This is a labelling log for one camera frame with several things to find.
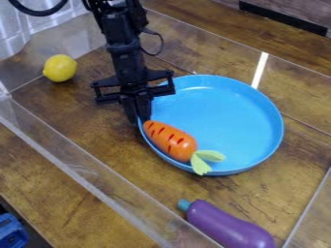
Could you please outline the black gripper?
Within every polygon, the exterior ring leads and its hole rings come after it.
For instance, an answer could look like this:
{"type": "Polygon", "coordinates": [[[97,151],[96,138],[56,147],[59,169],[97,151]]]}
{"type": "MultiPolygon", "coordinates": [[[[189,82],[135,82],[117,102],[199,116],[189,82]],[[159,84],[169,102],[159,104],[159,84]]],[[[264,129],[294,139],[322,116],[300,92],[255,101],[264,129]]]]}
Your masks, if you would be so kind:
{"type": "Polygon", "coordinates": [[[173,72],[155,71],[145,66],[143,50],[139,42],[128,45],[105,45],[111,54],[115,75],[95,81],[97,103],[120,101],[129,122],[137,124],[137,113],[143,122],[151,117],[151,97],[176,93],[173,72]]]}

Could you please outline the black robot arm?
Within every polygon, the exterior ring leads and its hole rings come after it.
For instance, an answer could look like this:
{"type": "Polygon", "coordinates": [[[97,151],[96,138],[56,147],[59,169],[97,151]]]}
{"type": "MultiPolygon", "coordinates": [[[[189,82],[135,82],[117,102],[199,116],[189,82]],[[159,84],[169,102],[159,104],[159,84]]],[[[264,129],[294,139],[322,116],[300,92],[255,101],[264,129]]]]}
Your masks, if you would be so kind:
{"type": "Polygon", "coordinates": [[[141,47],[140,34],[156,35],[148,30],[145,9],[139,0],[83,0],[100,26],[105,49],[111,54],[115,75],[95,81],[95,101],[119,103],[129,122],[137,125],[151,117],[155,97],[176,93],[173,72],[152,70],[145,66],[144,54],[155,56],[141,47]]]}

